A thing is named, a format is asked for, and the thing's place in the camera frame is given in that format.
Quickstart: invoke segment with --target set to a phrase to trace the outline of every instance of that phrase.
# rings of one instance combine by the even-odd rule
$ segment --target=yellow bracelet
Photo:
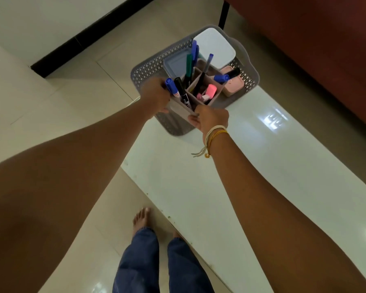
[[[213,139],[214,139],[215,137],[217,137],[220,133],[223,133],[223,132],[228,133],[226,130],[219,130],[218,132],[216,132],[216,133],[211,137],[211,139],[210,139],[210,141],[209,141],[208,152],[205,154],[205,157],[206,157],[206,158],[210,158],[210,145],[211,145],[211,141],[213,141]]]

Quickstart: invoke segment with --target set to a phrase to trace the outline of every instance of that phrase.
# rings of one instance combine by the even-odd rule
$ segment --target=jeans
[[[214,293],[210,280],[190,247],[180,238],[168,244],[170,293]],[[159,293],[159,244],[149,227],[137,231],[123,253],[113,293]]]

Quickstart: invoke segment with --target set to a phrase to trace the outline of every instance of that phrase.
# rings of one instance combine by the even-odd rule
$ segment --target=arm
[[[206,134],[228,112],[199,106],[190,122]],[[275,292],[366,292],[366,279],[317,225],[254,168],[221,133],[210,154],[234,211]]]
[[[169,92],[153,78],[114,115],[0,163],[0,290],[37,292],[60,263],[145,122]]]

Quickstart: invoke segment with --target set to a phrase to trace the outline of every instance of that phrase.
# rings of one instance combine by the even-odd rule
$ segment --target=white table
[[[256,169],[366,277],[366,185],[260,87],[228,110]],[[272,292],[213,161],[190,155],[202,146],[199,131],[173,137],[153,118],[122,167],[233,292]]]

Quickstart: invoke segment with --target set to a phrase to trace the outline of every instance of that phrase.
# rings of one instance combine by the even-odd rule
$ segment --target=black metal leg
[[[230,4],[227,1],[224,1],[224,4],[222,6],[222,11],[221,11],[221,16],[220,16],[220,22],[218,23],[218,26],[221,29],[224,29],[226,17],[228,16],[229,6],[230,6]]]

